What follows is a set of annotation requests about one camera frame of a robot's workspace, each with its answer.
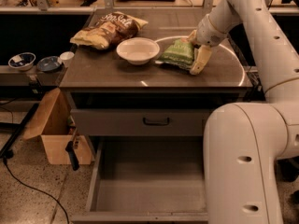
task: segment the drawer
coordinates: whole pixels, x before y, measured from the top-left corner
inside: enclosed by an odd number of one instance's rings
[[[207,224],[199,137],[105,137],[81,223]]]
[[[202,136],[207,110],[73,109],[84,135]]]

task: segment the gray countertop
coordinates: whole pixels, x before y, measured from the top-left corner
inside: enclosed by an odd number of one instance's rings
[[[188,36],[205,15],[201,8],[140,8],[121,12],[148,21],[137,36],[160,40],[163,52],[178,37]],[[97,10],[91,24],[106,10]],[[170,65],[158,65],[154,59],[134,66],[120,58],[116,49],[97,50],[80,46],[67,69],[62,89],[206,89],[251,87],[240,61],[227,39],[212,48],[212,57],[205,69],[192,76]]]

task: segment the cardboard box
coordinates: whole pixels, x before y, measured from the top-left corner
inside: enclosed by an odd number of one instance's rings
[[[65,151],[72,135],[68,134],[70,106],[59,88],[47,92],[26,125],[23,139],[40,137],[50,164],[70,164]],[[77,137],[74,150],[79,164],[90,164],[93,154],[84,136]]]

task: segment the box flap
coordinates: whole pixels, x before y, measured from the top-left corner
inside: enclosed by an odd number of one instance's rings
[[[60,92],[60,89],[56,88],[44,95],[39,103],[37,111],[26,125],[22,136],[24,140],[38,137],[43,133]]]

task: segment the black handle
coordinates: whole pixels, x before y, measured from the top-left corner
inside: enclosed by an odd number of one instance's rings
[[[153,121],[147,118],[143,118],[143,123],[149,126],[166,126],[170,123],[170,118],[166,118],[165,120],[162,121]]]
[[[79,168],[79,165],[78,165],[78,159],[77,159],[76,153],[73,148],[73,141],[69,141],[67,143],[65,151],[68,153],[69,160],[71,161],[73,170],[76,171]]]

